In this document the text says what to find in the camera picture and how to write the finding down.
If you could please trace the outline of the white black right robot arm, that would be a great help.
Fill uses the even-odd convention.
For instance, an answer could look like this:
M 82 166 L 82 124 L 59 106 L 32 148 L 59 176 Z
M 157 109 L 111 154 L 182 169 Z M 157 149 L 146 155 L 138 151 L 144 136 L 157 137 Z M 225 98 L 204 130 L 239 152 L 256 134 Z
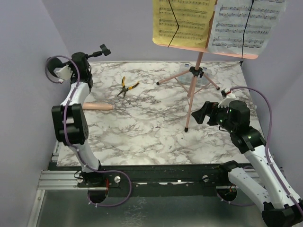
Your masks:
M 246 103 L 233 100 L 227 107 L 206 101 L 191 114 L 198 124 L 208 116 L 209 126 L 225 129 L 233 145 L 257 172 L 260 185 L 235 161 L 220 165 L 218 181 L 240 188 L 258 207 L 268 227 L 292 227 L 303 220 L 303 200 L 289 185 L 272 155 L 266 149 L 261 133 L 250 125 L 250 109 Z

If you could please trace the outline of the white paper sheet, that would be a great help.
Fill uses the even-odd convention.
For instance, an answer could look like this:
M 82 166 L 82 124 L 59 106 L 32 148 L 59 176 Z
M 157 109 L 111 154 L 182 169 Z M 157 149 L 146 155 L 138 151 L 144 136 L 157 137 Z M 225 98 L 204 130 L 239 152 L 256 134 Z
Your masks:
M 217 1 L 210 53 L 260 55 L 287 6 L 286 0 Z

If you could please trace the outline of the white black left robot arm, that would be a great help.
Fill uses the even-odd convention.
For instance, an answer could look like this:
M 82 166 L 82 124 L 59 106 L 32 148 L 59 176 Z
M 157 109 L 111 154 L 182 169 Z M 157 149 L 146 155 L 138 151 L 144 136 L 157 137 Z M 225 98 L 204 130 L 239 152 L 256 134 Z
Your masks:
M 60 81 L 71 80 L 68 96 L 60 105 L 52 107 L 56 139 L 67 146 L 80 162 L 78 179 L 99 187 L 104 183 L 105 175 L 100 172 L 101 163 L 88 143 L 89 129 L 83 111 L 84 101 L 93 86 L 88 58 L 89 55 L 83 52 L 74 53 L 67 62 L 53 57 L 49 59 L 46 68 Z

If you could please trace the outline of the yellow sheet music page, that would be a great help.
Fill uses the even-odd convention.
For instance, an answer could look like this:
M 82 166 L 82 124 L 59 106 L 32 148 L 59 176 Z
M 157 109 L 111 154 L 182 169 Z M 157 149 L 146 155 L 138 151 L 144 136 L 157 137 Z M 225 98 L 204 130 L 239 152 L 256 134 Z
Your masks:
M 214 0 L 154 0 L 153 37 L 166 47 L 205 48 Z

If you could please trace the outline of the pink toy microphone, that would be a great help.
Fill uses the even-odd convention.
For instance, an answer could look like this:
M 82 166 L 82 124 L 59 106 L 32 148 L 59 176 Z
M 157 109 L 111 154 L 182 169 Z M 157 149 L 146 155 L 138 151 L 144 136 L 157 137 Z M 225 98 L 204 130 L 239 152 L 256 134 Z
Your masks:
M 105 103 L 84 103 L 82 108 L 86 110 L 104 110 L 104 111 L 109 111 L 114 109 L 113 105 L 105 104 Z

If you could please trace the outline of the black microphone stand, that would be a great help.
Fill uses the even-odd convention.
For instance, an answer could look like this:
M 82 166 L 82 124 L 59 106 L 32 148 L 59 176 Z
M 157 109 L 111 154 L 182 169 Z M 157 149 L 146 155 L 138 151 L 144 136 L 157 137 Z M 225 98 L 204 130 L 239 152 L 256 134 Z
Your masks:
M 55 75 L 54 70 L 56 68 L 63 68 L 64 66 L 69 66 L 72 72 L 75 74 L 76 68 L 71 62 L 73 61 L 78 67 L 81 77 L 84 77 L 85 75 L 86 76 L 91 75 L 91 67 L 88 62 L 88 59 L 92 57 L 99 57 L 101 55 L 108 56 L 111 54 L 111 50 L 108 49 L 104 44 L 100 46 L 100 49 L 101 49 L 100 51 L 93 52 L 92 54 L 76 52 L 71 56 L 71 60 L 68 60 L 65 63 L 63 63 L 58 57 L 54 57 L 46 64 L 46 68 L 54 77 L 57 77 Z

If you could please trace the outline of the pink perforated music stand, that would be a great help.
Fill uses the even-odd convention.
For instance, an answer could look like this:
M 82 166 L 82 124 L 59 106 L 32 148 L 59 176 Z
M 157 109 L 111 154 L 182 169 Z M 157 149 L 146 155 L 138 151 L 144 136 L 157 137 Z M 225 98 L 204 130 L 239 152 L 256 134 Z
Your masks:
M 200 64 L 201 64 L 203 55 L 205 53 L 210 53 L 207 47 L 208 47 L 208 43 L 209 43 L 210 33 L 211 33 L 211 30 L 212 30 L 213 19 L 214 19 L 214 14 L 213 14 L 213 17 L 212 17 L 211 22 L 210 22 L 210 32 L 209 32 L 209 36 L 208 36 L 208 40 L 207 40 L 205 48 L 185 48 L 185 47 L 171 46 L 171 48 L 178 48 L 178 49 L 184 49 L 184 50 L 190 50 L 190 51 L 197 51 L 198 52 L 198 58 L 197 58 L 195 66 L 189 67 L 187 69 L 187 73 L 192 74 L 191 84 L 190 84 L 190 87 L 187 89 L 187 95 L 190 99 L 193 99 L 194 95 L 196 93 L 195 87 L 196 87 L 196 82 L 197 82 L 198 77 L 205 77 L 205 71 L 203 70 L 203 68 L 201 68 Z M 224 54 L 224 53 L 214 53 L 214 54 L 231 56 L 231 57 L 236 57 L 236 58 L 240 58 L 240 59 L 256 59 L 260 56 L 260 55 L 246 55 L 245 54 L 244 57 L 242 58 L 238 54 Z

